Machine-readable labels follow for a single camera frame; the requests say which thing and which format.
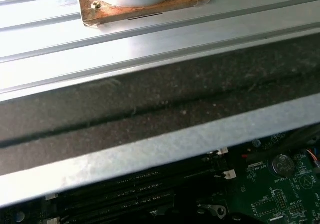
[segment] capacitor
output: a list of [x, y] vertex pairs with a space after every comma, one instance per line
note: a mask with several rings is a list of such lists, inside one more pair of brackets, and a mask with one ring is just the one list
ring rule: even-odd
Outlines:
[[261, 141], [260, 140], [253, 140], [252, 141], [252, 145], [255, 147], [255, 148], [259, 148], [261, 146]]
[[25, 213], [23, 213], [22, 211], [19, 211], [15, 217], [16, 223], [23, 222], [24, 220], [25, 220]]
[[272, 160], [273, 171], [282, 177], [291, 177], [294, 174], [295, 164], [294, 161], [287, 155], [277, 155]]

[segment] copper mounting plate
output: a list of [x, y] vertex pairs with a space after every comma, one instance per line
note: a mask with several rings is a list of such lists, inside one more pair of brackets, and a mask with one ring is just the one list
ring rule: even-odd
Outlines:
[[165, 11], [193, 7], [206, 4], [209, 1], [210, 0], [166, 0], [162, 3], [142, 8], [119, 7], [100, 0], [79, 0], [79, 3], [84, 24], [86, 26], [97, 26], [112, 21], [138, 18]]

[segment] white connector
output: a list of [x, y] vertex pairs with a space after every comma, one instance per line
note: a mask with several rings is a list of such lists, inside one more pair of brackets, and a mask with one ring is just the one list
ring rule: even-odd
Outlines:
[[224, 154], [227, 154], [228, 152], [229, 152], [228, 148], [225, 147], [218, 150], [218, 155], [224, 155]]
[[52, 200], [58, 197], [58, 194], [50, 194], [50, 195], [46, 195], [46, 199], [45, 200]]
[[226, 180], [231, 180], [231, 179], [234, 179], [236, 178], [236, 171], [233, 169], [233, 170], [228, 170], [228, 171], [225, 171], [224, 174], [225, 174], [225, 179]]
[[59, 224], [60, 223], [60, 218], [54, 218], [46, 221], [46, 224]]

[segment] cable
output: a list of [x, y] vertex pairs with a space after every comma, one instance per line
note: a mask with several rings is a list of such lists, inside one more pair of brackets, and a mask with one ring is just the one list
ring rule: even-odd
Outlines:
[[318, 161], [317, 157], [315, 156], [315, 154], [312, 153], [312, 151], [310, 149], [307, 149], [307, 152], [309, 152], [309, 154], [312, 156], [313, 160]]
[[303, 127], [289, 134], [274, 148], [248, 153], [247, 162], [259, 162], [294, 149], [310, 148], [310, 140], [320, 136], [320, 124]]

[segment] green circuit board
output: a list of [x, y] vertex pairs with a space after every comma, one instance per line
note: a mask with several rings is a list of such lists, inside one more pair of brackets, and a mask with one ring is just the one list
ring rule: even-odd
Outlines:
[[[277, 144], [283, 135], [261, 140], [260, 149]], [[290, 178], [272, 172], [269, 161], [248, 165], [239, 153], [254, 151], [252, 143], [230, 150], [229, 159], [237, 174], [224, 192], [213, 195], [215, 203], [227, 206], [264, 223], [320, 223], [320, 181], [313, 162], [303, 153], [292, 153], [295, 173]]]

